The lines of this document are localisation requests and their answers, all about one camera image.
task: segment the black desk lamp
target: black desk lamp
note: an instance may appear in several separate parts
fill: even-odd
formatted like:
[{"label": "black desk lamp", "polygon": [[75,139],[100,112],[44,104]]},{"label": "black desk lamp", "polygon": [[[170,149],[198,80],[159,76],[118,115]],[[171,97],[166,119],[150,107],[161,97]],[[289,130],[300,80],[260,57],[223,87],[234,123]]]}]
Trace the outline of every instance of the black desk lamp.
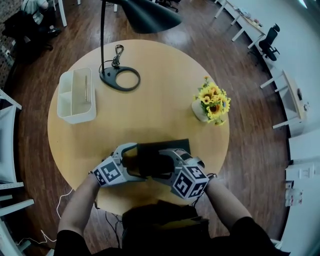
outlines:
[{"label": "black desk lamp", "polygon": [[[104,61],[104,30],[105,30],[105,12],[106,0],[102,0],[101,7],[101,32],[100,32],[100,46],[101,46],[101,71],[100,79],[110,87],[129,92],[138,87],[140,83],[139,73],[126,66],[119,66],[119,57],[123,51],[122,45],[117,45],[115,48],[116,56],[112,61],[112,66],[105,68]],[[124,13],[136,33],[150,34],[169,30],[181,23],[181,18],[175,12],[156,4],[150,0],[108,0],[109,3],[122,6]],[[123,88],[116,82],[116,77],[123,71],[130,71],[138,77],[138,83],[131,88]]]}]

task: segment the white storage caddy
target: white storage caddy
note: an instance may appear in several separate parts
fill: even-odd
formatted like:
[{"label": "white storage caddy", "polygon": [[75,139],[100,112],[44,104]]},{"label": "white storage caddy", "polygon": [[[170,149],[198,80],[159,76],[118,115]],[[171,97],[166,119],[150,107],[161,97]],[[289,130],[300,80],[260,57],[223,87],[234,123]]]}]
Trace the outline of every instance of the white storage caddy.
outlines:
[{"label": "white storage caddy", "polygon": [[67,71],[60,76],[57,115],[70,124],[95,119],[95,87],[88,67]]}]

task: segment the wooden floor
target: wooden floor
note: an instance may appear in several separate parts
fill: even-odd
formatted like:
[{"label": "wooden floor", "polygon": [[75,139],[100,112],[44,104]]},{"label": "wooden floor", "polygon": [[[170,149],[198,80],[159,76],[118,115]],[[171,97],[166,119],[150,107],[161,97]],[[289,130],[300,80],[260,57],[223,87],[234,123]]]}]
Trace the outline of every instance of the wooden floor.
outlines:
[{"label": "wooden floor", "polygon": [[[10,214],[7,223],[16,240],[23,237],[43,241],[41,230],[55,239],[59,217],[56,206],[59,196],[70,191],[51,155],[47,118],[51,98],[60,75],[83,55],[99,47],[101,1],[64,0],[67,27],[52,42],[53,51],[44,52],[31,65],[19,65],[7,91],[23,106],[16,121],[17,175],[24,188],[11,191],[16,201],[32,198],[35,205]],[[105,10],[104,42],[126,39],[146,39],[173,46],[194,58],[224,88],[231,97],[230,142],[219,178],[249,209],[254,219],[273,239],[279,239],[285,224],[285,168],[288,164],[285,128],[272,125],[285,120],[281,103],[272,87],[261,90],[259,85],[270,79],[255,66],[248,55],[248,38],[243,34],[237,41],[232,37],[239,26],[230,26],[231,17],[210,0],[182,0],[178,5],[183,23],[158,34],[141,35],[132,31],[121,7]],[[70,196],[62,199],[60,213]],[[223,236],[228,231],[214,213],[207,196],[197,204],[198,213],[210,218],[210,235]],[[115,223],[115,218],[107,214]],[[85,230],[85,239],[92,253],[115,247],[113,231],[103,210],[93,209]],[[45,255],[55,243],[32,245],[27,255]]]}]

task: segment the black sleeve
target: black sleeve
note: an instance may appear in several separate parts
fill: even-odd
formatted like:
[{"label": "black sleeve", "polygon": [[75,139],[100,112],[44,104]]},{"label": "black sleeve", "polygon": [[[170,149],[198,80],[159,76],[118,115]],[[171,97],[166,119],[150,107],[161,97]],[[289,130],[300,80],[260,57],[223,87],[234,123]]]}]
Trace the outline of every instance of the black sleeve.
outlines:
[{"label": "black sleeve", "polygon": [[62,230],[56,237],[54,256],[91,255],[85,239],[71,230]]},{"label": "black sleeve", "polygon": [[267,233],[251,217],[241,218],[233,225],[230,242],[238,252],[247,255],[289,255],[276,249]]}]

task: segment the lamp base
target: lamp base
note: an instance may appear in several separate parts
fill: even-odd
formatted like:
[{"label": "lamp base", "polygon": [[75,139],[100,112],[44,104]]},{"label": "lamp base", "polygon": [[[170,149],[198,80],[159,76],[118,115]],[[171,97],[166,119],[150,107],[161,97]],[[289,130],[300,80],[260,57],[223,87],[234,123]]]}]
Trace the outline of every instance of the lamp base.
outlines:
[{"label": "lamp base", "polygon": [[[121,87],[120,85],[117,84],[117,82],[116,82],[117,76],[121,72],[124,72],[124,71],[132,72],[138,77],[138,82],[137,82],[137,84],[135,86],[133,86],[131,88],[123,88],[123,87]],[[138,85],[140,84],[140,80],[141,80],[138,71],[136,71],[135,69],[133,69],[131,67],[128,67],[128,66],[110,66],[110,67],[107,67],[104,70],[100,71],[100,79],[102,80],[102,82],[104,82],[105,84],[107,84],[111,88],[116,89],[118,91],[122,91],[122,92],[133,91],[134,89],[136,89],[138,87]]]}]

